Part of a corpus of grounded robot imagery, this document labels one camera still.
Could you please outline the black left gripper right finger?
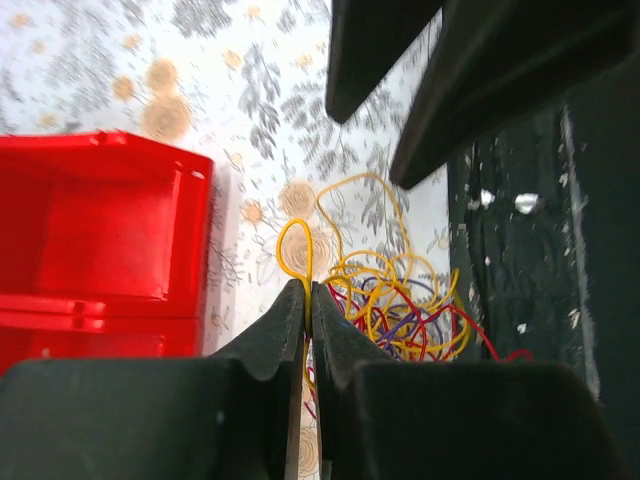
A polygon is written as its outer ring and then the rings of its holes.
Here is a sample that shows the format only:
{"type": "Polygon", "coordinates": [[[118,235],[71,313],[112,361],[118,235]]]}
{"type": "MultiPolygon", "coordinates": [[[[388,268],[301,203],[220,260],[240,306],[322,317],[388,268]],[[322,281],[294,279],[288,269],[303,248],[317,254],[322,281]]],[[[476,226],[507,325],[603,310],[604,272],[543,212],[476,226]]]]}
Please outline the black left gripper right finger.
{"type": "Polygon", "coordinates": [[[311,297],[324,479],[621,479],[585,384],[549,363],[392,359],[311,297]]]}

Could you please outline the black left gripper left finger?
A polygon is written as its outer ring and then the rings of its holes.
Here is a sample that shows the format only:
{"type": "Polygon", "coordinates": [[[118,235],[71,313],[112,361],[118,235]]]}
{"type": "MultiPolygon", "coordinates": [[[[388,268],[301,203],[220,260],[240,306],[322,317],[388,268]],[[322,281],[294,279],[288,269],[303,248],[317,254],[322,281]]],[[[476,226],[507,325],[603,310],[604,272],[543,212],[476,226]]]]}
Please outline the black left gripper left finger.
{"type": "Polygon", "coordinates": [[[1,380],[5,479],[293,479],[304,289],[213,355],[25,361],[1,380]]]}

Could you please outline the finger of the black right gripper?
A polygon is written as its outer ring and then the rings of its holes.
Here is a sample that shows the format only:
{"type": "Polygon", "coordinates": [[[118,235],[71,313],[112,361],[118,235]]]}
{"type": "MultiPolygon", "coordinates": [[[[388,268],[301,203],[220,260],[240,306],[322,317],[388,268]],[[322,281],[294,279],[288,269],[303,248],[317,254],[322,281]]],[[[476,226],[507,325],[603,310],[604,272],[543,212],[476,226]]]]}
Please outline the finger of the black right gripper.
{"type": "Polygon", "coordinates": [[[326,112],[346,123],[443,6],[441,0],[334,0],[326,112]]]}
{"type": "Polygon", "coordinates": [[[627,60],[636,1],[447,1],[389,178],[413,188],[485,133],[627,60]]]}

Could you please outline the red plastic bin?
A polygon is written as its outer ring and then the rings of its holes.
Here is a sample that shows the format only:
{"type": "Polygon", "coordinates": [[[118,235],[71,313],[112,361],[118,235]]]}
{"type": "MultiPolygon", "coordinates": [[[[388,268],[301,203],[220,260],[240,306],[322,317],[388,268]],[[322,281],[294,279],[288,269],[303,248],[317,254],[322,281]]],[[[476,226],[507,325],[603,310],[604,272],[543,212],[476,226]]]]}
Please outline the red plastic bin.
{"type": "Polygon", "coordinates": [[[1,140],[1,306],[189,318],[213,162],[123,131],[1,140]]]}
{"type": "Polygon", "coordinates": [[[198,317],[1,311],[1,371],[26,360],[168,358],[201,354],[198,317]]]}

